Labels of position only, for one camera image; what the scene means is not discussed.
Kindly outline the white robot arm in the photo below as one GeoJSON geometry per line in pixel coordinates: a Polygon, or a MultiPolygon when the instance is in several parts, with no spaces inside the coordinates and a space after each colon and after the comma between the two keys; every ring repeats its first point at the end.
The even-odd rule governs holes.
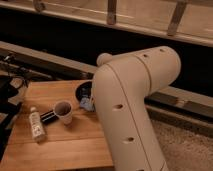
{"type": "Polygon", "coordinates": [[[97,58],[92,96],[116,171],[169,171],[144,99],[171,84],[181,61],[160,46],[97,58]]]}

